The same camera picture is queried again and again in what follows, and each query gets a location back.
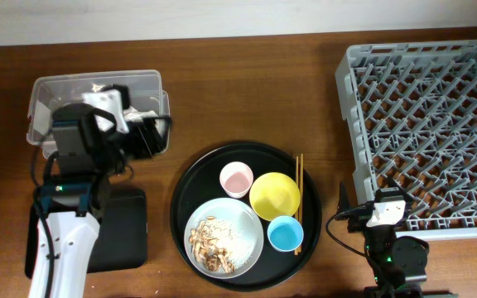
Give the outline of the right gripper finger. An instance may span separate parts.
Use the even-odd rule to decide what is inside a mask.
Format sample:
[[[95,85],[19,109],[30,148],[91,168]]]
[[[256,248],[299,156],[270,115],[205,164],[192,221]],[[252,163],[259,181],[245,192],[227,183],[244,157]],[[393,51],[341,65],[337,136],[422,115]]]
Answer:
[[[401,196],[406,203],[413,202],[413,198],[392,177],[388,177],[388,186],[393,195]]]
[[[341,181],[340,182],[340,194],[339,194],[339,202],[337,206],[337,213],[343,213],[351,209],[349,196],[347,194],[347,190],[345,188],[345,184]]]

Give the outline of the white napkin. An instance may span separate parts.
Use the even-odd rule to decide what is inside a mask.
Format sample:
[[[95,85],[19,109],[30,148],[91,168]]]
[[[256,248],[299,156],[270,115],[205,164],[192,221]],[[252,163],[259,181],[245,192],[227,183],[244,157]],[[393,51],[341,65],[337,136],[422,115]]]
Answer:
[[[157,114],[150,111],[138,111],[134,107],[130,107],[123,111],[124,120],[128,123],[142,122],[144,118],[156,118]]]

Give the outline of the blue cup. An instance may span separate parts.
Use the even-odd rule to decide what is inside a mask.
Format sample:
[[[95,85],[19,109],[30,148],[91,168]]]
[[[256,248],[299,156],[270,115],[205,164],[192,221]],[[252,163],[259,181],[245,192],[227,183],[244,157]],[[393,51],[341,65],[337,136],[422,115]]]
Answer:
[[[276,251],[293,252],[302,244],[304,230],[298,220],[283,215],[268,225],[267,238]]]

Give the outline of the yellow bowl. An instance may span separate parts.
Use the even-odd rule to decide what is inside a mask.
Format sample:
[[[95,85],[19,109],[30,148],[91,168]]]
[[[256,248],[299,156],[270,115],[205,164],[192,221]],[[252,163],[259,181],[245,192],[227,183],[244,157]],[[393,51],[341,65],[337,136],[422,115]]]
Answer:
[[[293,216],[301,204],[296,182],[279,172],[259,176],[253,182],[248,197],[257,216],[267,221],[283,215]]]

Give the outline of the pink cup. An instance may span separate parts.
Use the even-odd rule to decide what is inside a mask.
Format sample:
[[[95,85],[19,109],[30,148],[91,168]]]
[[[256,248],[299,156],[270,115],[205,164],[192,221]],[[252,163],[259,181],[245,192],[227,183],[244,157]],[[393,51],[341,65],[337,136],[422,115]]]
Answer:
[[[240,161],[232,161],[219,173],[219,183],[225,193],[234,199],[243,198],[254,181],[251,168]]]

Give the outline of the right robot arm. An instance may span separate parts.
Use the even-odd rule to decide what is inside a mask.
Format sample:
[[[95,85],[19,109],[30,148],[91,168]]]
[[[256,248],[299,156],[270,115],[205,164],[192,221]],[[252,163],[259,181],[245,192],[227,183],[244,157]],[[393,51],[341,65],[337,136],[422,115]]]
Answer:
[[[375,286],[364,288],[364,296],[422,297],[426,281],[429,244],[412,236],[398,237],[396,228],[407,221],[413,198],[393,178],[379,189],[374,200],[352,207],[344,184],[340,184],[337,212],[331,220],[346,220],[349,233],[362,233],[364,250],[359,252],[339,239],[342,247],[364,257],[370,265]]]

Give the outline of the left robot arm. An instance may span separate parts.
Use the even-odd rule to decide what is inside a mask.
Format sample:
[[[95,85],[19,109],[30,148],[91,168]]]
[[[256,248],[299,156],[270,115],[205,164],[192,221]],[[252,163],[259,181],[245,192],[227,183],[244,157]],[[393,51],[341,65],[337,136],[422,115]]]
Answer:
[[[147,260],[147,198],[112,185],[168,145],[171,116],[133,106],[128,86],[84,93],[51,114],[56,149],[34,182],[36,241],[30,297],[81,297],[90,272],[137,268]]]

